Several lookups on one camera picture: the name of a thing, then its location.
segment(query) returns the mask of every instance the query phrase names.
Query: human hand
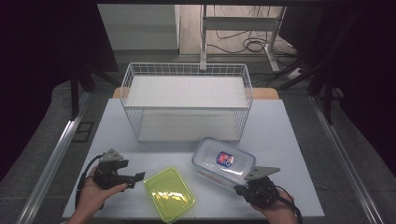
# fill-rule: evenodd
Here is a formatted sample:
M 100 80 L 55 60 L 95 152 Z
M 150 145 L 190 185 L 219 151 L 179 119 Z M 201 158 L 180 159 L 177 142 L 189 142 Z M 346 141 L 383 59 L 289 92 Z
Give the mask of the human hand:
M 84 187 L 79 196 L 78 206 L 74 214 L 70 217 L 68 224 L 87 223 L 93 214 L 102 207 L 106 199 L 128 188 L 128 184 L 120 184 L 111 189 L 101 189 L 92 180 L 96 167 L 97 166 L 92 168 L 89 177 L 84 181 Z
M 292 196 L 289 197 L 285 191 L 279 189 L 278 192 L 280 197 L 291 203 L 294 201 L 294 198 Z M 280 201 L 276 201 L 274 204 L 264 209 L 254 204 L 251 206 L 265 215 L 271 224 L 297 224 L 297 217 L 293 209 Z

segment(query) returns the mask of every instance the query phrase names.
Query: white wire basket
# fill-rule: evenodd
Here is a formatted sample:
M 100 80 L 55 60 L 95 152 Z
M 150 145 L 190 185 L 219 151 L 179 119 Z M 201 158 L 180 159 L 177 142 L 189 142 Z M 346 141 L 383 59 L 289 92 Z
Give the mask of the white wire basket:
M 130 63 L 120 99 L 138 141 L 239 141 L 252 103 L 244 64 Z

